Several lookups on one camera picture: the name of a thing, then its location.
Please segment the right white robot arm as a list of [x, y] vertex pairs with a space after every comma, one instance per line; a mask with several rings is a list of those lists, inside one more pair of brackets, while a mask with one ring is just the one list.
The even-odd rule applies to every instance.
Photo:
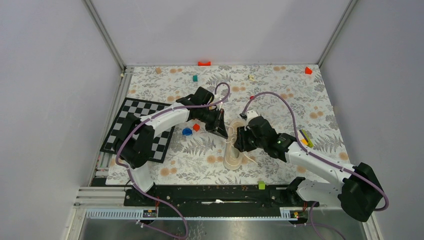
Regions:
[[374, 170], [366, 163], [359, 165], [339, 163], [306, 147], [294, 136], [277, 133], [262, 116], [241, 114], [244, 126], [236, 129], [234, 147], [239, 152], [262, 149], [273, 159], [307, 169], [325, 180], [312, 183], [297, 177], [289, 185], [287, 201], [299, 206], [304, 201], [319, 202], [340, 207], [353, 219], [367, 222], [383, 199], [382, 186]]

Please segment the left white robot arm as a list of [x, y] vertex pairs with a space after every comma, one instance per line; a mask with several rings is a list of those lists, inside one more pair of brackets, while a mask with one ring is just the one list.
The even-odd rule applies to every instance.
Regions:
[[194, 94], [179, 98], [172, 105], [149, 115], [129, 113], [116, 134], [112, 148], [127, 165], [128, 176], [135, 185], [136, 199], [144, 206], [152, 204], [155, 192], [153, 178], [147, 162], [153, 157], [154, 139], [170, 128], [198, 120], [205, 124], [208, 133], [228, 138], [222, 100], [214, 103], [212, 92], [199, 87]]

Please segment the beige sneaker with laces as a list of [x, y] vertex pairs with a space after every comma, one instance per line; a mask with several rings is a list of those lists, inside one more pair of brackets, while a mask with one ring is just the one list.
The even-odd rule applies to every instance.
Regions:
[[230, 171], [235, 171], [240, 168], [243, 160], [249, 160], [256, 165], [258, 164], [253, 158], [247, 156], [244, 152], [240, 152], [235, 148], [237, 139], [237, 128], [244, 127], [246, 121], [242, 119], [234, 119], [230, 124], [226, 125], [228, 138], [225, 141], [225, 153], [223, 158], [223, 165]]

